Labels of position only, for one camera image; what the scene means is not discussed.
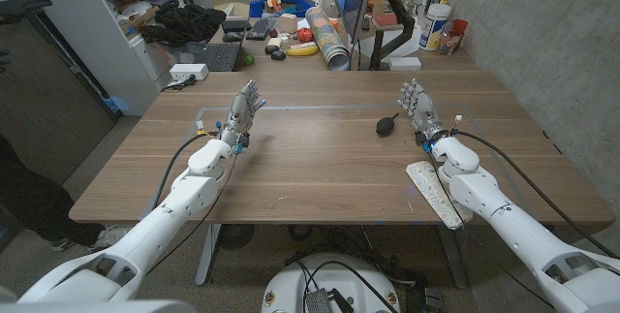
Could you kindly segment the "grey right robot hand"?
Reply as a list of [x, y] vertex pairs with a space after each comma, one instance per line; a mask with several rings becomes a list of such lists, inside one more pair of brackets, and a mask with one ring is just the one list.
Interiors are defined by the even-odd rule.
[[400, 93], [401, 98], [397, 104], [407, 112], [411, 120], [417, 145], [431, 148], [448, 133], [440, 121], [432, 99], [414, 78], [410, 82], [403, 83]]

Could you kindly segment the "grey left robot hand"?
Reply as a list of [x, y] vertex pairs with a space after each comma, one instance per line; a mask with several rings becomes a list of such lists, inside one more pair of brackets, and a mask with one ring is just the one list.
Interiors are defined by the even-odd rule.
[[256, 83], [251, 79], [234, 97], [219, 131], [218, 139], [230, 146], [249, 146], [249, 131], [253, 125], [256, 112], [262, 108], [266, 100], [259, 100], [260, 94]]

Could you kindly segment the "person gloved hand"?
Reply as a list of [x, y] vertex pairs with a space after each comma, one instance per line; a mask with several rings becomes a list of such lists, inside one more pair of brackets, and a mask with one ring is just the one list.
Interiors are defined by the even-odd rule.
[[1, 0], [1, 23], [11, 24], [25, 16], [41, 13], [52, 0]]

